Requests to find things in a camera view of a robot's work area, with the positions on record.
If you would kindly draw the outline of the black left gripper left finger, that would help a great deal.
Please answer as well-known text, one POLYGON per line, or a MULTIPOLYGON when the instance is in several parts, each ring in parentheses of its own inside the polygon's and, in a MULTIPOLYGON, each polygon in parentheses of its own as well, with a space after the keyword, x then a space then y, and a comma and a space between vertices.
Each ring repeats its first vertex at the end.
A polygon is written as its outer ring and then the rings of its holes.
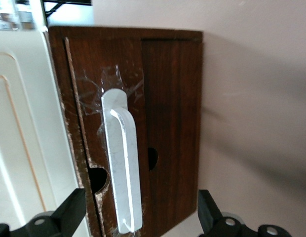
POLYGON ((77 188, 51 215, 41 214, 13 231, 0 223, 0 237, 72 237, 85 215, 85 189, 77 188))

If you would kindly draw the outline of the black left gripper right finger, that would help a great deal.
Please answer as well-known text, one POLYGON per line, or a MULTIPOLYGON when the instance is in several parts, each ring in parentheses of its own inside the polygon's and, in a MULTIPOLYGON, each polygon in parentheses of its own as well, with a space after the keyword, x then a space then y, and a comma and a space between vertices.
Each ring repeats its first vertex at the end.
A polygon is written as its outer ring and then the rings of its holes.
POLYGON ((306 195, 296 191, 228 191, 219 202, 198 190, 203 237, 306 237, 306 195))

